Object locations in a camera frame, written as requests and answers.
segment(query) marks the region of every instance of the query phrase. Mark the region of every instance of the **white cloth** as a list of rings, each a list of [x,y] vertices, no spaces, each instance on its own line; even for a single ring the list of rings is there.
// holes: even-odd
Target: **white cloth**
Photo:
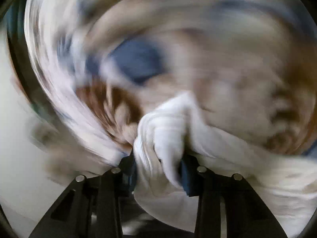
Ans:
[[[141,119],[134,142],[138,168],[134,197],[139,205],[166,224],[194,231],[198,198],[186,196],[177,174],[186,138],[200,165],[226,176],[241,173],[287,236],[296,237],[317,207],[317,162],[247,144],[205,125],[199,110],[194,96],[184,92]]]

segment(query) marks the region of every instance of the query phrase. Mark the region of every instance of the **round metal bolt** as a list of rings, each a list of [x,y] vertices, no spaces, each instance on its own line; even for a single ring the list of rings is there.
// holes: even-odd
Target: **round metal bolt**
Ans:
[[[118,173],[121,172],[121,169],[120,169],[119,167],[115,167],[115,168],[112,168],[112,169],[111,169],[111,172],[112,172],[113,174],[118,174]]]
[[[241,181],[243,179],[243,176],[241,174],[234,174],[233,179],[236,181]]]
[[[197,167],[197,171],[200,173],[205,173],[207,171],[207,168],[204,166],[199,166]]]
[[[82,182],[85,180],[85,177],[84,176],[76,176],[76,181],[77,182]]]

